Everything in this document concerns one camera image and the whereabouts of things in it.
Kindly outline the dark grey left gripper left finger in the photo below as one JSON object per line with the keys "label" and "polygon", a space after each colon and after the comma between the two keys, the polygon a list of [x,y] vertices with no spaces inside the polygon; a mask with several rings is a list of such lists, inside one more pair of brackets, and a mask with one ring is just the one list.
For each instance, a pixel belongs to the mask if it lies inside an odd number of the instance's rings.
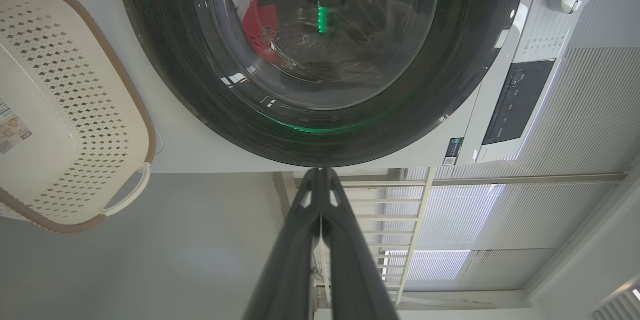
{"label": "dark grey left gripper left finger", "polygon": [[244,319],[309,319],[312,253],[320,236],[319,169],[309,170],[286,215]]}

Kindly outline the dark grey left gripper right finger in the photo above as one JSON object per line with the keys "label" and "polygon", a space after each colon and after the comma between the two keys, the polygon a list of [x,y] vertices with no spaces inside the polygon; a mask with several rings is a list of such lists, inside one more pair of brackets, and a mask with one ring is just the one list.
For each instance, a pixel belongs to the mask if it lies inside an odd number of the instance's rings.
{"label": "dark grey left gripper right finger", "polygon": [[320,170],[320,234],[330,253],[333,319],[398,319],[338,174]]}

